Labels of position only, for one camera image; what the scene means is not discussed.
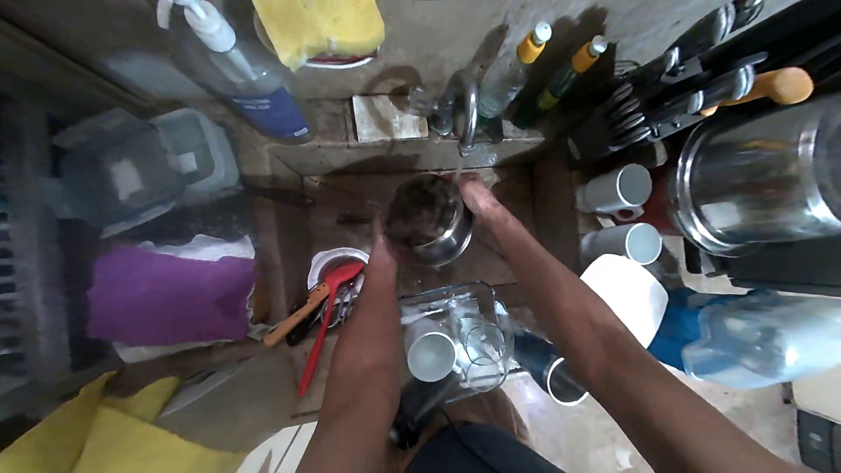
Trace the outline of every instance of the dark shorts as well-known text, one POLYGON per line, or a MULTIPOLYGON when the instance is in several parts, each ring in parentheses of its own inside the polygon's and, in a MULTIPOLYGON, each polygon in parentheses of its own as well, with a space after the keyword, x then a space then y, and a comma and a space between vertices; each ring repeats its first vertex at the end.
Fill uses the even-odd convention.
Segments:
POLYGON ((408 473, 563 473, 516 438, 490 425, 439 430, 420 448, 408 473))

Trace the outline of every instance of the faucet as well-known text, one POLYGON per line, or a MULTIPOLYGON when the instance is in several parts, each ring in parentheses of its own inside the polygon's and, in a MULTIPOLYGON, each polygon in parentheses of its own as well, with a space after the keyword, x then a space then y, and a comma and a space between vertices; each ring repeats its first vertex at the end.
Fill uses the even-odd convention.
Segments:
POLYGON ((456 131, 458 154, 467 156, 476 146, 476 122, 479 114, 479 85, 476 76, 466 69, 456 71, 447 83, 447 89, 432 105, 429 115, 429 127, 438 135, 449 135, 453 131, 454 107, 460 98, 464 107, 464 127, 456 131))

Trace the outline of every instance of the yellow cloth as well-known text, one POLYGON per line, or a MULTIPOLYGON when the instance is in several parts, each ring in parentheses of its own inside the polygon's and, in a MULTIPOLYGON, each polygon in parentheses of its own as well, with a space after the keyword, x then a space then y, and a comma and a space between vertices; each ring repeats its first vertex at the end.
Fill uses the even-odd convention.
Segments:
POLYGON ((293 71, 322 53, 366 55, 385 40, 374 0, 252 0, 280 61, 293 71))
POLYGON ((0 471, 14 473, 227 473, 245 457, 206 449, 151 425, 178 386, 158 380, 134 396, 102 396, 114 373, 79 395, 0 452, 0 471))

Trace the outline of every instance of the yellow bottle cap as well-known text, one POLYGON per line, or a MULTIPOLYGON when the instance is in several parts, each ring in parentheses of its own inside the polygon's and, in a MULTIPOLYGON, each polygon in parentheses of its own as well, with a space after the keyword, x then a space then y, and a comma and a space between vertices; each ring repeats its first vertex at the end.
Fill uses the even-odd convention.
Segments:
POLYGON ((573 70, 578 74, 582 74, 590 69, 593 64, 599 59, 601 53, 607 49, 607 42, 601 35, 597 35, 593 40, 586 45, 581 46, 581 49, 575 53, 572 59, 573 70))
POLYGON ((546 42, 552 37, 552 27, 549 23, 542 21, 537 24, 535 29, 530 32, 525 39, 517 46, 517 57, 523 64, 532 64, 543 48, 546 42))

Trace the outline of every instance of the yellow sponge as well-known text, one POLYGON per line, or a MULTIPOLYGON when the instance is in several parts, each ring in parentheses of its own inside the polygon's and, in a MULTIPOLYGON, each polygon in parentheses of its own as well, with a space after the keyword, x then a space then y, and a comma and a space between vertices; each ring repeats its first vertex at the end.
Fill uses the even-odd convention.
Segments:
POLYGON ((293 71, 322 53, 360 56, 383 44, 374 0, 252 0, 280 61, 293 71))

